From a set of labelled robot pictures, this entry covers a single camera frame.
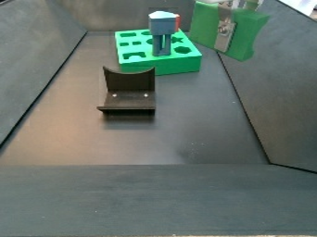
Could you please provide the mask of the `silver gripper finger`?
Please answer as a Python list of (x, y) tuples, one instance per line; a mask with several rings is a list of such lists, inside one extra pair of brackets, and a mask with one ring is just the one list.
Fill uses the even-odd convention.
[(222, 0), (218, 3), (218, 29), (214, 48), (225, 52), (229, 48), (232, 36), (236, 30), (234, 10), (238, 8), (241, 0)]

